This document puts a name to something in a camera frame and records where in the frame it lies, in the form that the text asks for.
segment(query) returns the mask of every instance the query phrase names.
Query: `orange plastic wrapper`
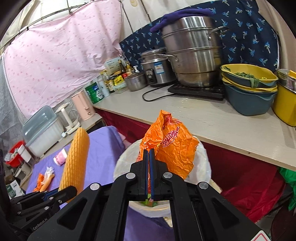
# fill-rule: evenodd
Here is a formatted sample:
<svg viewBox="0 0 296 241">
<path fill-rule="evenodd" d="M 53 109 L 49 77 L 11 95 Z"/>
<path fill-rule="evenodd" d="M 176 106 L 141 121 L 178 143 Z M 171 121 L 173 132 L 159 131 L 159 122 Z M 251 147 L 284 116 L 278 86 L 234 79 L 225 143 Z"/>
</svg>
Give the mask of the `orange plastic wrapper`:
<svg viewBox="0 0 296 241">
<path fill-rule="evenodd" d="M 38 179 L 37 179 L 37 187 L 33 190 L 33 192 L 36 192 L 36 191 L 40 191 L 41 187 L 42 187 L 42 182 L 44 180 L 44 175 L 39 173 L 38 175 Z"/>
<path fill-rule="evenodd" d="M 186 126 L 172 114 L 161 110 L 159 116 L 140 143 L 136 161 L 143 159 L 143 150 L 154 148 L 155 159 L 167 164 L 168 170 L 185 179 L 193 169 L 193 160 L 199 141 L 191 135 Z"/>
</svg>

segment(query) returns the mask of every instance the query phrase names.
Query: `red basket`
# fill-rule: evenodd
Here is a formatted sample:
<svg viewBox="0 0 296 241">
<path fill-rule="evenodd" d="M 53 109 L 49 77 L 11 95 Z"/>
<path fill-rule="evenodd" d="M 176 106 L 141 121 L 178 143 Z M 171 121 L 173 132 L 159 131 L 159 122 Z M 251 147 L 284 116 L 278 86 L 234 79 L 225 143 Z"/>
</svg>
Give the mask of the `red basket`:
<svg viewBox="0 0 296 241">
<path fill-rule="evenodd" d="M 17 144 L 15 144 L 11 149 L 10 149 L 10 153 L 14 153 L 15 151 L 15 148 L 20 148 L 21 145 L 25 145 L 25 142 L 24 141 L 19 141 Z M 6 162 L 8 165 L 12 166 L 12 167 L 18 167 L 22 162 L 24 161 L 24 159 L 20 156 L 20 154 L 16 154 L 16 156 Z"/>
</svg>

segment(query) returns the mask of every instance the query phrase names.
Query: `kettle handle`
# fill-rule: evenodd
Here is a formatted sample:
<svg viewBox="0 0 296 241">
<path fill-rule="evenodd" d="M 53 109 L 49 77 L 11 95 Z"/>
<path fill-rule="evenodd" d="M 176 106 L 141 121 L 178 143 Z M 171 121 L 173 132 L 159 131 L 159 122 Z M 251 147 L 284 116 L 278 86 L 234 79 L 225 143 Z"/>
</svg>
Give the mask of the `kettle handle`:
<svg viewBox="0 0 296 241">
<path fill-rule="evenodd" d="M 81 96 L 78 95 L 78 97 L 81 100 L 81 103 L 82 103 L 84 109 L 87 110 L 89 108 L 89 106 L 87 105 L 87 102 L 85 101 L 84 96 L 83 95 L 81 95 Z"/>
<path fill-rule="evenodd" d="M 214 32 L 217 32 L 217 31 L 219 31 L 219 30 L 221 30 L 221 32 L 220 32 L 220 34 L 223 34 L 223 33 L 225 33 L 226 31 L 228 31 L 229 30 L 229 27 L 226 27 L 226 26 L 220 26 L 220 27 L 217 27 L 217 28 L 214 28 L 213 30 L 211 30 L 209 33 L 208 33 L 208 40 L 212 40 L 212 37 L 210 36 L 212 33 L 214 33 Z"/>
<path fill-rule="evenodd" d="M 162 54 L 158 53 L 157 55 L 164 56 L 164 57 L 169 57 L 169 58 L 174 58 L 176 62 L 179 62 L 178 58 L 172 54 Z"/>
</svg>

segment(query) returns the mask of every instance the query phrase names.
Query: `red logo on wrapper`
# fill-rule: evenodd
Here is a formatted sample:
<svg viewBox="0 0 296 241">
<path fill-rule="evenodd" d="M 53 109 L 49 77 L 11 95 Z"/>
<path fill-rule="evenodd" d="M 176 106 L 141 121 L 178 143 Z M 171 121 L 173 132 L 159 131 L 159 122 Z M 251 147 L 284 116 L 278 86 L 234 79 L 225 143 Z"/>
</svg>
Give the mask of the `red logo on wrapper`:
<svg viewBox="0 0 296 241">
<path fill-rule="evenodd" d="M 179 132 L 179 129 L 180 127 L 177 126 L 177 128 L 175 130 L 172 130 L 170 131 L 166 136 L 165 138 L 163 139 L 162 143 L 161 143 L 161 146 L 162 147 L 166 147 L 168 146 L 170 143 L 172 143 L 175 138 L 177 137 L 178 135 L 178 132 Z"/>
</svg>

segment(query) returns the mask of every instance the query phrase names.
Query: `silver screw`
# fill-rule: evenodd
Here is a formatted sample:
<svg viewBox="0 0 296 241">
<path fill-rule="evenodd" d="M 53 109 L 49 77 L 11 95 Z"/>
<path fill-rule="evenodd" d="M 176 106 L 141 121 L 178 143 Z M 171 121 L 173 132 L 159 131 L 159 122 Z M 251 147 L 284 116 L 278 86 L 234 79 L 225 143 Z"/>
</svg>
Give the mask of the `silver screw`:
<svg viewBox="0 0 296 241">
<path fill-rule="evenodd" d="M 136 174 L 132 173 L 132 172 L 129 172 L 128 174 L 126 174 L 126 178 L 127 179 L 133 179 L 136 177 Z"/>
<path fill-rule="evenodd" d="M 206 182 L 201 182 L 201 183 L 199 184 L 199 187 L 200 187 L 201 189 L 207 189 L 207 188 L 209 187 L 209 184 L 207 184 Z"/>
<path fill-rule="evenodd" d="M 98 190 L 99 188 L 100 188 L 100 184 L 98 183 L 91 184 L 91 190 L 95 191 L 95 190 Z"/>
<path fill-rule="evenodd" d="M 173 176 L 173 174 L 170 173 L 170 172 L 165 172 L 165 173 L 163 174 L 163 177 L 164 177 L 164 178 L 171 178 L 172 176 Z"/>
</svg>

